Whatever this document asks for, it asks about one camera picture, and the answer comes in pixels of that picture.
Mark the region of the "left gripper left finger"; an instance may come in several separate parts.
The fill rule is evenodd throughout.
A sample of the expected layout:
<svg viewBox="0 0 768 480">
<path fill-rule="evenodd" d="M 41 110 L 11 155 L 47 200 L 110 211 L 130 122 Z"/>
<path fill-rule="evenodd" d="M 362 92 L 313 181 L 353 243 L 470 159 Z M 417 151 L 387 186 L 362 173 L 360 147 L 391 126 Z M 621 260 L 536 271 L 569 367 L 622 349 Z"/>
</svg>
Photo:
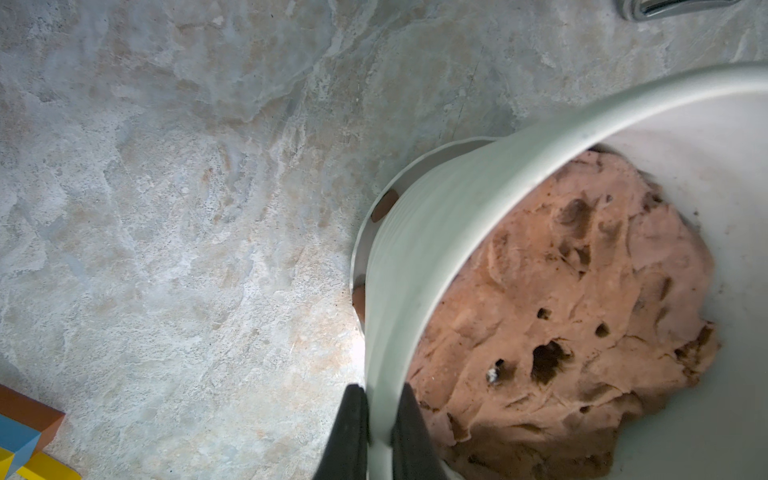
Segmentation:
<svg viewBox="0 0 768 480">
<path fill-rule="evenodd" d="M 368 402 L 359 384 L 344 394 L 314 480 L 366 480 Z"/>
</svg>

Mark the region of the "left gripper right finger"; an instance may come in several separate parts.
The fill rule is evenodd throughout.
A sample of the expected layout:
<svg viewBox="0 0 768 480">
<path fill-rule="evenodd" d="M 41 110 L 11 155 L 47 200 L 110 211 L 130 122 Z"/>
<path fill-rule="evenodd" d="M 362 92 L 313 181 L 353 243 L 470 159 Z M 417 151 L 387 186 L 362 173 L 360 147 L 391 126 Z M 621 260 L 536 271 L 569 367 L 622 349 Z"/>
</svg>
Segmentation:
<svg viewBox="0 0 768 480">
<path fill-rule="evenodd" d="M 392 474 L 394 480 L 447 479 L 409 383 L 404 384 L 392 430 Z"/>
</svg>

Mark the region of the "white ceramic pot with mud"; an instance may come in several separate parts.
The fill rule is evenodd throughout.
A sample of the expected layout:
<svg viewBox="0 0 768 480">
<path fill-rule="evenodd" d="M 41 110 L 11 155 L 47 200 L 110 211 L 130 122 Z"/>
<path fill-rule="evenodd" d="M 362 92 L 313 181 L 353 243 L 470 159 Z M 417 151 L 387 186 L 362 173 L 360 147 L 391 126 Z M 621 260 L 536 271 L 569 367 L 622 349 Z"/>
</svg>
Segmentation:
<svg viewBox="0 0 768 480">
<path fill-rule="evenodd" d="M 765 478 L 766 65 L 419 157 L 350 281 L 370 479 L 405 383 L 447 478 Z"/>
</svg>

